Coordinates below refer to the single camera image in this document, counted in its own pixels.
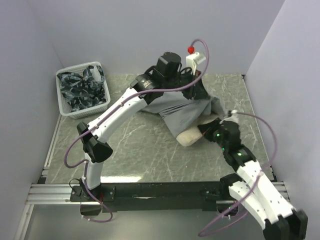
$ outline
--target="white wall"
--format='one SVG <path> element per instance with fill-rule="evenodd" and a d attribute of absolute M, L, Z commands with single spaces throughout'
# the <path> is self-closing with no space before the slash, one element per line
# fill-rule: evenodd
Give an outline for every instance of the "white wall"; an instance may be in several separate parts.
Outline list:
<path fill-rule="evenodd" d="M 0 1 L 0 239 L 13 239 L 44 166 L 59 110 L 62 67 L 27 1 Z"/>
<path fill-rule="evenodd" d="M 307 240 L 320 236 L 319 13 L 319 0 L 286 0 L 245 78 L 255 113 L 277 133 L 274 170 L 309 217 Z M 272 138 L 261 131 L 271 153 Z"/>
<path fill-rule="evenodd" d="M 209 45 L 209 73 L 245 74 L 284 0 L 28 0 L 62 64 L 140 74 L 165 51 Z"/>

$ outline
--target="red knob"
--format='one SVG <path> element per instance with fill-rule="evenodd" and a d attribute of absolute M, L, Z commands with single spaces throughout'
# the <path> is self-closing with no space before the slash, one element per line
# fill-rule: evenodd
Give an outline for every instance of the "red knob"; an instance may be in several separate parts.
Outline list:
<path fill-rule="evenodd" d="M 195 48 L 193 46 L 188 47 L 188 53 L 193 54 L 195 52 Z"/>

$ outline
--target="beige pillow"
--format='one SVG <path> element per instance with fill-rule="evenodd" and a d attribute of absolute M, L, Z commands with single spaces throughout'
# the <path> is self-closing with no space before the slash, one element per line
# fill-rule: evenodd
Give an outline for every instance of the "beige pillow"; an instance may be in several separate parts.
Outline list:
<path fill-rule="evenodd" d="M 216 114 L 198 117 L 190 127 L 181 132 L 175 139 L 184 147 L 191 146 L 202 137 L 198 125 L 210 123 L 216 118 L 218 118 L 218 115 Z"/>

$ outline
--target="blue patterned cloth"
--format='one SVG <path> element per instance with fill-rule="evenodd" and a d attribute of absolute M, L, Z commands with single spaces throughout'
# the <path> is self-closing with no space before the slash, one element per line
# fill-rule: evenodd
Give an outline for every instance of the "blue patterned cloth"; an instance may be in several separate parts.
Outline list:
<path fill-rule="evenodd" d="M 100 66 L 96 66 L 101 79 L 96 81 L 90 70 L 94 67 L 89 65 L 80 74 L 74 72 L 63 72 L 57 74 L 61 80 L 60 89 L 63 97 L 71 105 L 71 112 L 76 112 L 82 109 L 91 108 L 106 102 L 105 89 L 103 88 L 106 80 L 104 72 Z"/>

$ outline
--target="cable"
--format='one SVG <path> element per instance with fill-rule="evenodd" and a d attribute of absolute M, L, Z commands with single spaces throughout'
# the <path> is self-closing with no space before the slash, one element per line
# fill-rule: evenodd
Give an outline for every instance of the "cable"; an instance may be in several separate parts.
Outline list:
<path fill-rule="evenodd" d="M 219 207 L 217 207 L 216 208 L 216 210 L 217 210 L 217 215 L 220 215 L 220 213 L 222 213 L 222 211 L 221 210 L 219 210 Z M 235 209 L 233 209 L 231 212 L 229 212 L 229 214 L 228 215 L 224 215 L 223 216 L 223 218 L 224 219 L 236 219 L 236 218 L 238 218 L 239 217 L 239 215 L 240 215 L 240 213 L 239 213 L 239 211 L 240 211 L 240 209 L 239 209 L 239 207 L 236 207 Z"/>
<path fill-rule="evenodd" d="M 182 63 L 180 62 L 180 63 L 179 63 L 179 70 L 178 70 L 178 72 L 180 72 L 181 68 L 182 68 Z"/>
<path fill-rule="evenodd" d="M 69 186 L 70 186 L 70 188 L 72 189 L 72 191 L 76 192 L 76 190 L 74 189 L 74 187 L 71 186 L 71 182 L 72 182 L 73 180 L 77 180 L 78 183 L 80 183 L 80 179 L 78 179 L 78 178 L 72 178 L 72 179 L 69 181 Z"/>
<path fill-rule="evenodd" d="M 190 72 L 190 71 L 192 71 L 192 68 L 189 67 L 189 66 L 187 66 L 187 67 L 185 67 L 185 68 L 182 68 L 182 69 L 179 71 L 179 73 L 181 74 L 183 71 L 187 71 L 187 70 L 189 70 L 189 72 Z"/>
<path fill-rule="evenodd" d="M 84 167 L 84 174 L 83 174 L 83 184 L 84 187 L 86 189 L 86 191 L 88 192 L 88 194 L 90 195 L 90 197 L 95 200 L 96 202 L 100 203 L 101 206 L 103 208 L 105 208 L 109 213 L 110 213 L 110 218 L 107 220 L 95 220 L 95 219 L 90 219 L 88 217 L 84 217 L 85 219 L 87 219 L 88 221 L 91 222 L 95 222 L 95 223 L 107 223 L 110 222 L 113 218 L 113 213 L 111 212 L 111 210 L 103 203 L 103 201 L 99 201 L 99 199 L 97 199 L 89 190 L 88 184 L 87 184 L 87 170 L 88 170 L 88 163 L 89 160 L 88 159 L 83 159 L 81 161 L 79 161 L 78 163 L 74 164 L 74 165 L 69 165 L 68 164 L 68 154 L 70 152 L 70 150 L 72 149 L 72 147 L 84 136 L 86 136 L 87 134 L 91 133 L 93 130 L 97 129 L 105 120 L 107 120 L 111 115 L 113 115 L 118 109 L 120 109 L 126 102 L 128 102 L 129 100 L 140 96 L 140 95 L 145 95 L 145 94 L 150 94 L 150 93 L 165 93 L 165 92 L 181 92 L 187 88 L 192 87 L 194 84 L 196 84 L 198 81 L 200 81 L 200 79 L 203 77 L 203 75 L 205 74 L 205 72 L 207 71 L 208 65 L 209 65 L 209 49 L 208 49 L 208 45 L 206 44 L 206 42 L 200 38 L 197 38 L 195 40 L 192 41 L 190 47 L 193 47 L 194 44 L 196 42 L 201 42 L 205 48 L 205 56 L 206 56 L 206 62 L 205 62 L 205 66 L 203 71 L 201 72 L 201 74 L 192 82 L 188 83 L 185 86 L 182 87 L 177 87 L 177 88 L 171 88 L 171 89 L 152 89 L 152 90 L 144 90 L 144 91 L 140 91 L 137 92 L 135 94 L 132 94 L 131 96 L 127 97 L 126 99 L 124 99 L 119 105 L 117 105 L 113 110 L 111 110 L 104 118 L 102 118 L 96 126 L 92 127 L 91 129 L 89 129 L 88 131 L 82 133 L 81 135 L 79 135 L 72 143 L 71 145 L 67 148 L 64 158 L 63 158 L 63 162 L 64 165 L 69 168 L 69 169 L 73 169 L 76 168 L 77 166 L 79 166 L 80 164 L 85 163 L 85 167 Z"/>
<path fill-rule="evenodd" d="M 254 117 L 256 119 L 259 119 L 260 121 L 262 121 L 266 126 L 267 128 L 270 130 L 271 132 L 271 135 L 272 135 L 272 138 L 273 138 L 273 141 L 274 141 L 274 151 L 273 151 L 273 154 L 272 154 L 272 157 L 270 159 L 270 161 L 265 164 L 262 168 L 261 168 L 261 171 L 259 172 L 259 174 L 257 175 L 256 177 L 256 180 L 254 182 L 254 184 L 252 185 L 252 187 L 250 188 L 249 192 L 247 192 L 247 194 L 241 198 L 238 202 L 236 202 L 235 204 L 233 204 L 230 208 L 226 209 L 225 211 L 223 211 L 221 214 L 219 214 L 217 217 L 215 217 L 211 222 L 209 222 L 199 233 L 198 233 L 198 236 L 199 237 L 206 237 L 206 236 L 210 236 L 210 235 L 213 235 L 213 234 L 216 234 L 226 228 L 229 228 L 231 227 L 233 224 L 239 222 L 241 219 L 243 219 L 247 214 L 244 214 L 243 216 L 241 216 L 239 219 L 237 219 L 236 221 L 234 221 L 233 223 L 227 225 L 227 226 L 224 226 L 218 230 L 215 230 L 215 231 L 210 231 L 210 232 L 205 232 L 210 226 L 212 226 L 213 224 L 215 224 L 216 222 L 218 222 L 220 220 L 220 218 L 222 218 L 224 215 L 230 213 L 233 209 L 235 209 L 236 207 L 238 207 L 240 204 L 242 204 L 245 199 L 254 192 L 255 188 L 257 187 L 258 185 L 258 182 L 259 182 L 259 179 L 261 177 L 261 173 L 263 173 L 263 171 L 265 169 L 267 169 L 267 167 L 275 160 L 276 158 L 276 155 L 277 155 L 277 151 L 278 151 L 278 141 L 277 141 L 277 137 L 276 137 L 276 134 L 274 132 L 274 130 L 272 129 L 272 127 L 269 125 L 269 123 L 267 123 L 263 118 L 259 117 L 259 116 L 256 116 L 254 114 L 250 114 L 250 113 L 245 113 L 245 112 L 236 112 L 236 114 L 240 114 L 240 115 L 245 115 L 245 116 L 250 116 L 250 117 Z"/>

